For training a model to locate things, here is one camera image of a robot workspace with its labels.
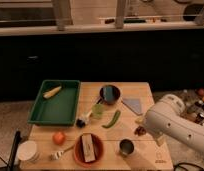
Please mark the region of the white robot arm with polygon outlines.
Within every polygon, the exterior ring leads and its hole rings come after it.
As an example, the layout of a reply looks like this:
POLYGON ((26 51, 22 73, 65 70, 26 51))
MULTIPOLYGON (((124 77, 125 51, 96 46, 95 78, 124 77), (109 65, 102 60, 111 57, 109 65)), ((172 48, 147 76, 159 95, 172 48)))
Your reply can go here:
POLYGON ((166 134, 204 155, 204 126, 182 118, 184 110, 178 96, 166 94, 147 110, 142 126, 154 139, 166 134))

